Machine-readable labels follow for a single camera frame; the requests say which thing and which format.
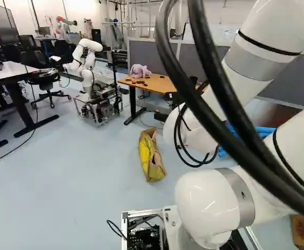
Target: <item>light blue floor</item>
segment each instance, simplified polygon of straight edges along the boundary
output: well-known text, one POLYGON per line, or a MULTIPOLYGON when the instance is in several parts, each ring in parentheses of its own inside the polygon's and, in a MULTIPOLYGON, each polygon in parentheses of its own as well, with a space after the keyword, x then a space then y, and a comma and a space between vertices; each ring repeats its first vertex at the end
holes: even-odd
MULTIPOLYGON (((34 89, 41 93, 37 86, 34 89)), ((75 95, 80 89, 81 83, 71 80, 62 90, 75 95)), ((33 100, 29 87, 28 92, 33 100)), ((128 95, 123 102, 129 104, 128 95)), ((159 130, 158 147, 168 174, 162 181, 147 183, 138 155, 138 138, 147 127, 139 119, 123 125, 129 106, 99 128, 78 117, 73 101, 66 98, 56 99, 55 109, 48 101, 38 106, 39 120, 53 114, 60 118, 37 129, 29 142, 0 160, 0 250, 120 249, 121 239, 106 219, 120 225, 122 211, 174 204, 177 179, 196 171, 181 162, 159 130)), ((35 119, 35 111, 27 107, 35 119)), ((5 117, 9 123, 0 139, 9 144, 0 148, 0 156, 30 135, 15 139, 13 134, 23 123, 16 112, 5 117)), ((142 120, 162 128, 152 113, 142 120)), ((234 165, 232 160, 218 159, 200 170, 234 165)), ((292 249, 288 218, 255 226, 256 232, 264 249, 292 249)))

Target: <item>robotic arm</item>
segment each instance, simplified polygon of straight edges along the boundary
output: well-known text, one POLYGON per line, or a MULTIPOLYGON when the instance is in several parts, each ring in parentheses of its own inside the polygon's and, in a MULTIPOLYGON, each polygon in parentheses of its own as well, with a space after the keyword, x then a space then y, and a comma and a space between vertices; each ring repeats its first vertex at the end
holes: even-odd
POLYGON ((72 71, 77 71, 81 77, 84 79, 83 88, 84 91, 90 94, 93 84, 93 72, 91 66, 95 61, 95 52, 100 52, 103 50, 103 46, 97 42, 91 41, 89 39, 83 38, 80 40, 79 44, 72 53, 73 61, 64 66, 66 70, 70 69, 72 71), (81 56, 84 52, 84 49, 88 48, 88 55, 85 59, 85 63, 81 62, 81 56))
MULTIPOLYGON (((243 23, 234 43, 222 61, 223 68, 242 105, 246 105, 272 82, 304 49, 304 1, 259 0, 243 23)), ((211 87, 202 98, 221 120, 226 117, 211 87)), ((163 137, 173 142, 179 110, 168 116, 163 137)), ((183 119, 190 131, 181 126, 183 141, 203 153, 217 143, 190 110, 183 119)))
MULTIPOLYGON (((304 0, 258 0, 222 65, 237 97, 246 105, 303 49, 304 0)), ((226 119, 210 87, 202 97, 220 119, 226 119)), ((173 142, 177 116, 175 109, 164 125, 163 136, 169 142, 173 142)), ((191 129, 181 128, 186 144, 205 153, 214 150, 217 143, 190 110, 184 119, 191 129)), ((304 187, 304 111, 264 142, 281 166, 304 187)), ((185 174, 176 185, 175 200, 181 228, 197 245, 192 249, 219 249, 232 230, 295 213, 241 166, 185 174)), ((177 242, 177 247, 184 249, 181 241, 177 242)))
POLYGON ((77 21, 68 21, 67 19, 65 19, 63 17, 57 17, 56 21, 57 21, 56 33, 60 34, 62 39, 65 38, 65 34, 70 33, 70 27, 69 27, 70 25, 77 26, 77 21))

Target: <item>plush toy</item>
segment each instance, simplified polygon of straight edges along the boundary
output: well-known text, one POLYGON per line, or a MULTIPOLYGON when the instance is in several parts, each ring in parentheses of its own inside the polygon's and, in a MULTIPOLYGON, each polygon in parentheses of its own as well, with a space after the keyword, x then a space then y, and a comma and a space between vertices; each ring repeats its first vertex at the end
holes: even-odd
POLYGON ((146 76, 152 75, 152 72, 147 69, 147 66, 142 66, 140 64, 134 64, 131 67, 130 75, 133 78, 145 78, 146 76))

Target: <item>paper bag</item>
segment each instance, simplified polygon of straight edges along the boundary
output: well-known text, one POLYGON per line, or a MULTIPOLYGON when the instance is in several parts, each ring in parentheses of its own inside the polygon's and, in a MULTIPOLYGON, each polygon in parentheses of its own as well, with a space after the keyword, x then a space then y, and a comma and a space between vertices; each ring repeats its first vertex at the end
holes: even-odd
POLYGON ((141 132, 139 151, 146 181, 159 181, 166 176, 157 147, 157 129, 141 132))

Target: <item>gray partition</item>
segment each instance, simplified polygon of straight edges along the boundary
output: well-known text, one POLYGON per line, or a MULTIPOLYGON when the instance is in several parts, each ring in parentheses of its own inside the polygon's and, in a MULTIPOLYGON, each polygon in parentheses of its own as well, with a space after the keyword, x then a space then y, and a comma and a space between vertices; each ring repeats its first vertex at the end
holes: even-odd
POLYGON ((289 64, 259 96, 284 102, 285 105, 304 106, 304 55, 289 64))
MULTIPOLYGON (((147 65, 154 73, 167 74, 159 58, 154 40, 130 41, 128 66, 133 64, 147 65)), ((181 41, 180 51, 177 51, 177 42, 171 43, 177 54, 180 65, 188 76, 196 76, 199 81, 205 81, 206 76, 200 64, 196 47, 181 41)), ((229 47, 218 46, 217 50, 222 59, 229 47)), ((270 83, 259 97, 268 98, 275 103, 287 106, 304 108, 304 55, 300 55, 278 77, 270 83)))
MULTIPOLYGON (((139 39, 128 40, 128 71, 132 65, 146 65, 152 73, 168 75, 159 57, 154 40, 139 39)), ((174 53, 178 50, 178 43, 171 43, 174 53)))
MULTIPOLYGON (((222 60, 229 50, 229 47, 218 46, 217 50, 219 57, 222 60)), ((187 76, 195 76, 200 82, 204 82, 206 80, 206 76, 198 58, 197 50, 194 44, 181 44, 179 63, 187 76)))

